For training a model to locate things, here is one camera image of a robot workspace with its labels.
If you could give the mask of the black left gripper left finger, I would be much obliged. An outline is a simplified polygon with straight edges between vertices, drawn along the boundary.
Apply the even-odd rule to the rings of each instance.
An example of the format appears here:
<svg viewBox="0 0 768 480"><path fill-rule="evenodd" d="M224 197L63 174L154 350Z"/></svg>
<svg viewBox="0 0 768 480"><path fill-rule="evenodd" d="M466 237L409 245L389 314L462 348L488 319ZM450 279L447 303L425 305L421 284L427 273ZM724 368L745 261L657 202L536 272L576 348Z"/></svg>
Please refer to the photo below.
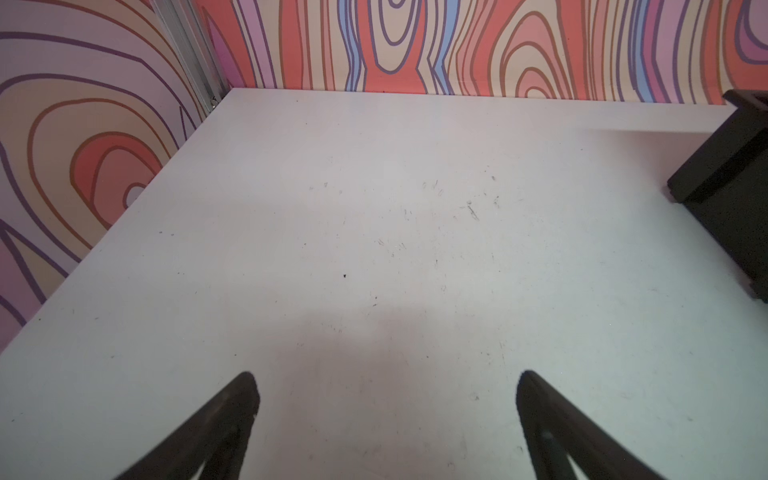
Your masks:
<svg viewBox="0 0 768 480"><path fill-rule="evenodd" d="M260 395L252 373L230 381L120 479L237 479Z"/></svg>

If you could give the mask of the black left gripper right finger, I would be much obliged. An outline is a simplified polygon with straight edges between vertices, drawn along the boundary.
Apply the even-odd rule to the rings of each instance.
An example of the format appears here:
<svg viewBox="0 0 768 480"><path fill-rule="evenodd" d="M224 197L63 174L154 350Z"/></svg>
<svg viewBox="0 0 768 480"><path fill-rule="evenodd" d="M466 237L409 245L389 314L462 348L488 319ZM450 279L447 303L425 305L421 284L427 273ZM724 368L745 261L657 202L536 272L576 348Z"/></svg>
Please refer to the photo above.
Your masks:
<svg viewBox="0 0 768 480"><path fill-rule="evenodd" d="M543 377L524 371L516 407L538 479L659 479Z"/></svg>

